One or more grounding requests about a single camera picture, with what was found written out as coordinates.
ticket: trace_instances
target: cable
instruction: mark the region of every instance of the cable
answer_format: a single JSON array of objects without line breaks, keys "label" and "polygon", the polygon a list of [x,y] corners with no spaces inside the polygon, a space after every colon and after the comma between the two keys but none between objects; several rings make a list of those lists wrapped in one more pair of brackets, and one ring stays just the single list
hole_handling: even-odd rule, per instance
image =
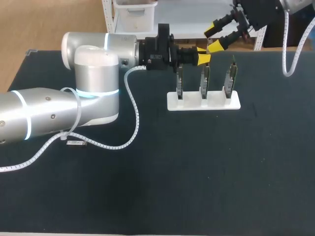
[{"label": "cable", "polygon": [[139,122],[140,122],[140,118],[139,118],[139,112],[138,112],[138,108],[137,108],[137,104],[132,96],[132,93],[131,93],[131,90],[129,88],[129,85],[128,85],[128,76],[129,74],[131,74],[132,72],[134,71],[137,71],[137,70],[146,70],[146,67],[145,66],[137,66],[137,67],[134,67],[132,69],[130,69],[129,71],[126,72],[125,76],[124,76],[124,82],[125,82],[125,86],[126,86],[126,89],[127,89],[127,92],[128,92],[128,95],[131,99],[131,102],[132,102],[132,105],[133,105],[133,108],[134,108],[134,112],[135,112],[135,116],[136,116],[136,126],[135,126],[135,129],[134,129],[134,132],[133,132],[133,135],[132,137],[129,139],[128,142],[126,142],[125,144],[123,145],[120,145],[120,146],[108,146],[108,145],[104,145],[104,144],[101,144],[101,143],[98,143],[92,139],[89,139],[83,135],[80,135],[80,134],[77,134],[77,133],[73,133],[71,132],[70,134],[68,134],[68,132],[62,132],[62,133],[58,133],[56,135],[54,135],[53,137],[51,137],[43,146],[42,148],[28,161],[26,162],[23,162],[19,165],[14,165],[14,166],[6,166],[6,167],[0,167],[0,172],[11,172],[11,171],[17,171],[17,170],[20,170],[20,169],[23,169],[27,166],[29,166],[30,164],[32,164],[34,161],[36,161],[40,156],[41,154],[43,154],[43,152],[47,149],[47,147],[53,143],[54,140],[56,140],[57,138],[60,138],[61,136],[65,136],[65,135],[69,135],[69,136],[72,136],[72,137],[75,137],[75,138],[78,138],[78,139],[81,139],[83,141],[86,141],[92,145],[95,145],[95,146],[98,146],[100,148],[103,148],[103,149],[109,149],[109,150],[120,150],[120,149],[123,149],[123,148],[126,148],[127,146],[129,146],[132,141],[135,139],[137,133],[138,133],[138,130],[139,130]]},{"label": "cable", "polygon": [[293,75],[297,62],[299,60],[300,54],[302,52],[303,46],[305,41],[307,40],[310,32],[312,31],[314,25],[315,25],[315,18],[311,21],[311,23],[309,24],[309,26],[306,28],[301,41],[299,43],[299,46],[297,47],[296,53],[294,55],[294,59],[292,62],[292,66],[289,72],[287,72],[286,70],[286,46],[287,46],[287,36],[288,36],[288,31],[289,31],[289,13],[287,11],[284,12],[284,36],[283,36],[283,53],[282,53],[282,71],[283,74],[286,77],[290,77],[291,75]]},{"label": "cable", "polygon": [[79,121],[81,119],[81,114],[82,114],[81,100],[78,93],[73,88],[68,88],[68,87],[62,88],[60,91],[65,91],[67,89],[70,90],[74,94],[75,98],[77,99],[77,117],[75,119],[75,122],[72,128],[67,132],[67,134],[60,137],[61,140],[67,140],[67,136],[78,126]]}]

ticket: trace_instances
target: black work surface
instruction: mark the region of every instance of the black work surface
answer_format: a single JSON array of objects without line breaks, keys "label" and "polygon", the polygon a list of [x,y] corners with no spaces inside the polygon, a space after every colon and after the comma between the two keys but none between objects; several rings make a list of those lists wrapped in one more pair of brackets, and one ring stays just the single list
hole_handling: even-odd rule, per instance
[{"label": "black work surface", "polygon": [[[119,151],[55,141],[31,166],[0,174],[0,232],[315,234],[315,54],[285,78],[280,53],[234,53],[238,111],[169,112],[171,71],[130,75],[140,112],[134,142]],[[211,90],[222,88],[231,53],[216,54]],[[185,90],[199,71],[184,68]],[[75,87],[60,52],[31,53],[12,89]],[[112,124],[77,128],[120,145],[134,130],[123,84]],[[0,147],[0,166],[31,158],[49,136]]]}]

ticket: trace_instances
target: white spiral cable wrap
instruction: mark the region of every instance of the white spiral cable wrap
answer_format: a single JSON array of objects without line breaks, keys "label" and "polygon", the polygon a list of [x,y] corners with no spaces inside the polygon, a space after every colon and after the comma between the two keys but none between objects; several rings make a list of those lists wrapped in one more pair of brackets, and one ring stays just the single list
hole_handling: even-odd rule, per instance
[{"label": "white spiral cable wrap", "polygon": [[69,136],[72,136],[72,137],[75,137],[75,138],[78,138],[78,139],[81,139],[83,141],[86,141],[92,145],[95,145],[95,146],[98,146],[100,148],[104,148],[104,149],[109,149],[109,150],[120,150],[120,149],[123,149],[123,148],[126,148],[127,146],[129,146],[132,141],[135,139],[137,133],[138,133],[138,130],[139,130],[139,112],[138,112],[138,108],[137,108],[137,104],[132,96],[132,93],[131,93],[131,90],[129,88],[129,85],[128,85],[128,75],[131,74],[132,72],[134,71],[137,71],[137,70],[146,70],[146,67],[145,66],[137,66],[137,67],[134,67],[132,69],[130,69],[129,71],[126,72],[125,76],[124,76],[124,82],[125,82],[125,86],[126,86],[126,89],[127,89],[127,92],[128,92],[128,95],[131,99],[131,102],[132,102],[132,105],[133,105],[133,108],[134,108],[134,112],[135,112],[135,115],[136,115],[136,126],[135,126],[135,129],[134,129],[134,133],[132,135],[132,137],[129,139],[128,142],[126,142],[125,144],[123,145],[120,145],[120,146],[108,146],[108,145],[104,145],[104,144],[101,144],[101,143],[98,143],[92,139],[89,139],[83,135],[80,135],[80,134],[77,134],[77,133],[73,133],[71,132],[70,134],[68,134],[68,132],[61,132],[61,133],[58,133],[56,135],[54,135],[53,137],[51,137],[44,145],[43,147],[28,161],[26,162],[23,162],[19,165],[14,165],[14,166],[6,166],[6,167],[0,167],[0,172],[10,172],[10,171],[17,171],[17,170],[20,170],[20,169],[23,169],[27,166],[29,166],[30,164],[32,164],[34,161],[36,161],[40,156],[41,154],[43,154],[43,152],[47,149],[47,147],[53,143],[54,140],[60,138],[60,137],[63,137],[63,136],[66,136],[66,135],[69,135]]},{"label": "white spiral cable wrap", "polygon": [[285,15],[285,22],[284,22],[284,36],[283,36],[283,53],[282,53],[282,71],[283,74],[286,77],[290,77],[291,75],[293,75],[297,62],[299,60],[300,54],[303,50],[303,46],[305,41],[307,40],[310,32],[312,31],[314,25],[315,25],[315,18],[311,21],[311,23],[309,24],[309,26],[306,28],[301,41],[299,43],[299,46],[297,47],[296,53],[294,55],[294,59],[293,59],[293,63],[291,66],[291,69],[289,72],[287,72],[286,70],[286,46],[287,46],[287,36],[288,36],[288,31],[289,31],[289,13],[287,11],[284,12]]}]

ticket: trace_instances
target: shelf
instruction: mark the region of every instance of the shelf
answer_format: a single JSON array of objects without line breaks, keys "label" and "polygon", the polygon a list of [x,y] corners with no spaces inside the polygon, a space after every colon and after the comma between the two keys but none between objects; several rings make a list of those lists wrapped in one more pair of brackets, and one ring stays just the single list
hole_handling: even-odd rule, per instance
[{"label": "shelf", "polygon": [[[116,14],[114,25],[117,34],[133,34],[138,39],[155,37],[158,33],[158,23],[170,24],[170,32],[175,39],[205,38],[203,32],[216,19],[224,17],[231,11],[231,6],[226,1],[204,0],[159,0],[155,8],[154,30],[152,32],[124,32],[119,15]],[[212,38],[220,38],[236,31],[237,23],[232,22],[223,28],[223,31]],[[251,37],[257,37],[257,32],[252,30]]]}]

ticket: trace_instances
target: white holder slot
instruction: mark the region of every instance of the white holder slot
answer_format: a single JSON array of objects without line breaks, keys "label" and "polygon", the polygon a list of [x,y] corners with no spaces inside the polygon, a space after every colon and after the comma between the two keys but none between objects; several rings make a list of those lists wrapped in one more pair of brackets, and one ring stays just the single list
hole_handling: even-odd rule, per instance
[{"label": "white holder slot", "polygon": [[207,99],[201,98],[199,91],[184,91],[183,99],[179,100],[177,92],[167,93],[167,109],[169,111],[210,111],[238,110],[241,108],[237,91],[233,91],[230,99],[222,91],[208,91]]}]

